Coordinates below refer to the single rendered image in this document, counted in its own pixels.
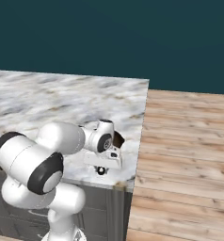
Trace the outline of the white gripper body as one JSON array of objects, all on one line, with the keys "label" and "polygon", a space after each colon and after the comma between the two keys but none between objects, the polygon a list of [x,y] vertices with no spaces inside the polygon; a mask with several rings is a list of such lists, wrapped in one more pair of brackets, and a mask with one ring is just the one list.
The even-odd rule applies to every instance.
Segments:
[{"label": "white gripper body", "polygon": [[84,162],[88,165],[107,169],[121,169],[122,167],[120,154],[116,152],[105,152],[102,154],[86,152]]}]

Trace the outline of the brown cup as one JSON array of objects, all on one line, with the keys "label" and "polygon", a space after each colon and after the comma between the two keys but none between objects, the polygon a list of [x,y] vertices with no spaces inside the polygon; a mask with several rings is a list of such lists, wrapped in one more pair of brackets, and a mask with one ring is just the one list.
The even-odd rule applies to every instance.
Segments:
[{"label": "brown cup", "polygon": [[113,145],[117,148],[120,148],[125,142],[124,137],[117,131],[114,132]]}]

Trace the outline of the grey base cabinet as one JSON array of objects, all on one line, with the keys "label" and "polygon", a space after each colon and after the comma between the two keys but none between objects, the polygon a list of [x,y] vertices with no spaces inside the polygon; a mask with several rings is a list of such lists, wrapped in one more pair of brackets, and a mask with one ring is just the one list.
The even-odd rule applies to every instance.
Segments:
[{"label": "grey base cabinet", "polygon": [[[41,241],[49,231],[47,217],[30,215],[25,209],[6,204],[1,197],[1,186],[6,174],[0,171],[0,235],[23,241]],[[86,193],[82,210],[85,229],[81,228],[80,213],[75,224],[88,241],[125,241],[132,194],[119,190],[80,185]]]}]

